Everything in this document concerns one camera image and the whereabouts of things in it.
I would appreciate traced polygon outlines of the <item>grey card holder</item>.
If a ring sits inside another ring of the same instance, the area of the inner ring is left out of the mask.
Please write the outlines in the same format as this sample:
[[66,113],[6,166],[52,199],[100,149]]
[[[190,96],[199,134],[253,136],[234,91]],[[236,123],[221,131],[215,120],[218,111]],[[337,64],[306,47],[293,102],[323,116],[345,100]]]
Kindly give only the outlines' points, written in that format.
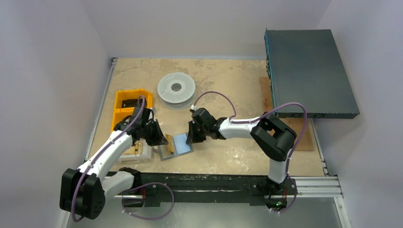
[[190,143],[187,143],[187,133],[182,133],[178,135],[174,135],[174,145],[175,145],[175,154],[170,155],[170,153],[167,150],[167,145],[159,145],[157,147],[158,154],[160,156],[161,161],[165,161],[168,159],[173,159],[182,155],[186,155],[189,153],[192,153],[193,147]]

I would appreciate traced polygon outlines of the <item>white filament spool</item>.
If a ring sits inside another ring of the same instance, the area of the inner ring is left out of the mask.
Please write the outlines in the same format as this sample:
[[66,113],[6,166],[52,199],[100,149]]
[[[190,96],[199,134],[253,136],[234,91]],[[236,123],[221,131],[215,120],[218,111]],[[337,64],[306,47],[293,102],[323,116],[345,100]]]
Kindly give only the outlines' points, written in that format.
[[182,72],[165,75],[157,85],[162,103],[174,110],[185,109],[193,104],[196,96],[195,81]]

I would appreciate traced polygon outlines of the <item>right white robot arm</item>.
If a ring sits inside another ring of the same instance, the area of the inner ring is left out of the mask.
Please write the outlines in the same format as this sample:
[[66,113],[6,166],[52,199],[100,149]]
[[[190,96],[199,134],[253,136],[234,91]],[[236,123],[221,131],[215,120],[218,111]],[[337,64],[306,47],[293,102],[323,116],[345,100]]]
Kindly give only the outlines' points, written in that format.
[[288,177],[288,157],[294,148],[297,134],[275,115],[264,113],[263,118],[232,121],[227,117],[216,119],[205,108],[192,107],[188,122],[187,143],[201,143],[231,138],[253,139],[269,157],[268,179],[282,184]]

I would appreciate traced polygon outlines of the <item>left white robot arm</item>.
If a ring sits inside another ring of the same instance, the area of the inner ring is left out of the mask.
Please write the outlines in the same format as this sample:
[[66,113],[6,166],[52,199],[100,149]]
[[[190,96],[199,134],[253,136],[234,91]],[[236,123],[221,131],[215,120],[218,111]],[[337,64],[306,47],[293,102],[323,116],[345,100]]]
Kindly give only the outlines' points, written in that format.
[[108,199],[124,191],[144,188],[141,173],[123,167],[115,175],[107,174],[119,158],[140,139],[148,146],[167,145],[152,109],[135,107],[120,121],[104,145],[76,169],[67,169],[61,178],[59,206],[74,222],[96,219]]

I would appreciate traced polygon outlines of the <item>clear plastic bin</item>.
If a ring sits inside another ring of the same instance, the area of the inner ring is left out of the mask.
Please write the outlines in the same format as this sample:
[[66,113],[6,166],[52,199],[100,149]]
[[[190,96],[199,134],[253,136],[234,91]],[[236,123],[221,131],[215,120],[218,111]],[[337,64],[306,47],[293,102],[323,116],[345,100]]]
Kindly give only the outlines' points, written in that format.
[[125,151],[118,162],[144,162],[152,159],[152,147],[150,147],[145,140],[141,139],[135,142]]

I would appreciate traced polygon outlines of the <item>wooden block in bin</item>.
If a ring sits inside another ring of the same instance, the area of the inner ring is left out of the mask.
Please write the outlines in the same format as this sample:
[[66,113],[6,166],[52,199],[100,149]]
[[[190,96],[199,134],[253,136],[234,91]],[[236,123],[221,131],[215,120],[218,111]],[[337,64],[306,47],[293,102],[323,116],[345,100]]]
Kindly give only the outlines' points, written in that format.
[[123,153],[123,156],[137,156],[143,154],[143,143],[137,141],[134,146],[131,146],[127,151]]

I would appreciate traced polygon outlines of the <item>yellow plastic bin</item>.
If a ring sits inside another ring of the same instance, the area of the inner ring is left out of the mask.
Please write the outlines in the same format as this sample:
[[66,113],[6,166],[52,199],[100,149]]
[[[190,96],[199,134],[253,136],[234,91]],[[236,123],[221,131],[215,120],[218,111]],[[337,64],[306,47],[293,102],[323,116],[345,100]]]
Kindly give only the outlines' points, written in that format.
[[111,124],[111,132],[113,128],[121,121],[124,117],[131,115],[136,106],[141,106],[138,104],[138,98],[143,95],[145,97],[145,107],[153,107],[153,94],[145,89],[135,89],[135,90],[121,90],[117,91],[115,94],[113,117]]

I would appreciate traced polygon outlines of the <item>black item in bin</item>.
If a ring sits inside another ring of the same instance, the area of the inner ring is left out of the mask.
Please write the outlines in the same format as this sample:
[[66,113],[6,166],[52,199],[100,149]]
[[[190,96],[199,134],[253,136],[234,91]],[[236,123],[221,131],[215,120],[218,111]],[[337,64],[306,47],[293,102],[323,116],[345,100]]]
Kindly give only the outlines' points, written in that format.
[[126,99],[122,101],[121,108],[134,108],[141,107],[143,104],[143,100],[140,99]]

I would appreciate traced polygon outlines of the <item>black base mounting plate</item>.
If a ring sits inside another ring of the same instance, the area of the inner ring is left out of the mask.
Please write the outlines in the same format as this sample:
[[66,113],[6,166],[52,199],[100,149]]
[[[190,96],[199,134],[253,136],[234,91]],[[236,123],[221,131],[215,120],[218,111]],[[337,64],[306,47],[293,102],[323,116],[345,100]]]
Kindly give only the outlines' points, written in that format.
[[135,178],[139,190],[125,190],[123,199],[144,200],[146,207],[158,207],[162,202],[175,203],[247,203],[282,210],[288,198],[294,198],[294,179],[281,184],[265,175],[183,174],[142,172]]

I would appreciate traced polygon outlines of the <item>brown wooden board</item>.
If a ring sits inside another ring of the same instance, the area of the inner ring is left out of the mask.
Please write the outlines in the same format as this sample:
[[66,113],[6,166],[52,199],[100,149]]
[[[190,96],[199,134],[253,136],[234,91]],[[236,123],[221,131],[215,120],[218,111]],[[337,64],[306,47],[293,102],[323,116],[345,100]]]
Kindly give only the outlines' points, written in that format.
[[[267,76],[259,78],[259,85],[261,90],[262,108],[264,112],[271,111],[273,109],[272,96],[270,89],[270,80]],[[292,128],[297,136],[300,136],[304,119],[303,118],[281,118],[290,128]],[[308,124],[304,134],[296,148],[296,151],[314,151],[314,144],[312,142],[310,130]]]

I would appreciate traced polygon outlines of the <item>dark grey network switch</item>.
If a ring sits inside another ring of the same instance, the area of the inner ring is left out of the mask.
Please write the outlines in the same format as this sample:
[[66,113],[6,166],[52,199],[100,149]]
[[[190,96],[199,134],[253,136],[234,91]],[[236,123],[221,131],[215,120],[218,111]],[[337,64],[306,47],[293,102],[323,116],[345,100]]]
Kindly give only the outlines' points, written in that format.
[[360,114],[329,29],[266,30],[267,74],[280,118],[353,119]]

